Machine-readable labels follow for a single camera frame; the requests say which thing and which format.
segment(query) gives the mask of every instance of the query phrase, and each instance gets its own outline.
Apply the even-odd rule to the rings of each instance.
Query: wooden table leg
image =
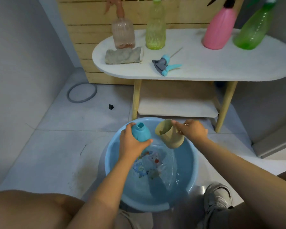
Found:
[[[231,103],[236,85],[237,85],[237,81],[229,81],[228,82],[226,92],[225,92],[225,96],[224,96],[224,101],[222,102],[221,110],[219,112],[218,119],[216,122],[215,132],[219,132],[223,123],[224,123],[224,120],[225,120],[227,111],[229,109],[229,105]]]
[[[141,84],[142,84],[141,79],[134,80],[133,98],[132,98],[132,120],[135,120],[137,118]]]

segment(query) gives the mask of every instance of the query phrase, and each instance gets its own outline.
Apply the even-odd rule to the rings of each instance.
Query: pink spray bottle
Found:
[[[224,7],[210,22],[202,41],[206,48],[219,50],[229,41],[236,21],[236,12],[233,10],[234,4],[235,0],[226,0]]]

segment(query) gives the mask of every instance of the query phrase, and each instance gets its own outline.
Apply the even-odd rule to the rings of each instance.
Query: gray wall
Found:
[[[278,0],[268,34],[286,43],[286,0]],[[256,143],[286,124],[286,78],[240,82],[232,104],[252,142]]]
[[[38,0],[0,0],[0,183],[73,70]]]
[[[39,0],[39,2],[44,8],[48,19],[50,20],[54,30],[56,31],[60,41],[62,42],[62,45],[68,53],[73,65],[75,67],[82,67],[82,65],[80,64],[80,59],[69,37],[67,28],[60,17],[56,0]]]

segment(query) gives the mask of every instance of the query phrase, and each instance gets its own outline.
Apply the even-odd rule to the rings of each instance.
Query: hand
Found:
[[[131,164],[141,155],[142,151],[149,146],[153,140],[149,139],[144,142],[137,141],[132,133],[131,127],[136,123],[129,123],[121,132],[120,136],[120,153],[119,160],[127,160],[131,162]]]
[[[179,122],[172,120],[172,124],[179,129],[182,134],[184,134],[193,144],[199,140],[207,138],[208,130],[200,123],[194,119],[187,119],[185,123],[189,125],[183,125]]]

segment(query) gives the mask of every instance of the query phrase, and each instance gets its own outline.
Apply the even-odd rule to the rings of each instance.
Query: pink ribbed bottle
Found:
[[[211,50],[222,49],[229,41],[236,21],[236,12],[233,10],[235,0],[226,0],[224,7],[215,15],[206,30],[202,44]]]
[[[116,0],[116,15],[118,17],[111,25],[114,45],[117,49],[126,47],[134,48],[136,46],[134,38],[133,24],[129,19],[125,18],[125,13],[122,7],[122,1]]]

